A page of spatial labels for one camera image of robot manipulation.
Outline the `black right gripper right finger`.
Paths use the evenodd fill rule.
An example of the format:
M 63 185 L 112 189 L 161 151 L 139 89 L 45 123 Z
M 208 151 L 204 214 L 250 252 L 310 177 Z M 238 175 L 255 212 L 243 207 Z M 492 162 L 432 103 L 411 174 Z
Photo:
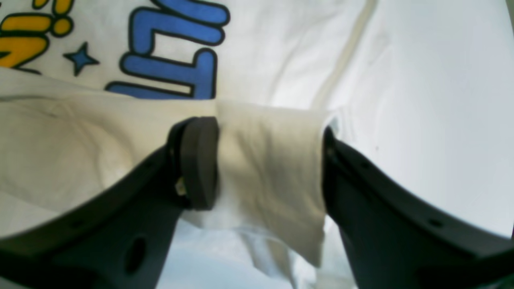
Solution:
M 323 133 L 322 194 L 359 289 L 512 289 L 511 239 L 461 221 Z

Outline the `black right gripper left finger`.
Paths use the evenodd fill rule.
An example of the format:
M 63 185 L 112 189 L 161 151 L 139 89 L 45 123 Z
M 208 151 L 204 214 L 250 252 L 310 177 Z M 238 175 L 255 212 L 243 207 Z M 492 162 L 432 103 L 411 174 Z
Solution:
M 215 117 L 176 123 L 165 146 L 78 208 L 1 239 L 1 277 L 28 289 L 154 289 L 186 210 L 216 202 Z

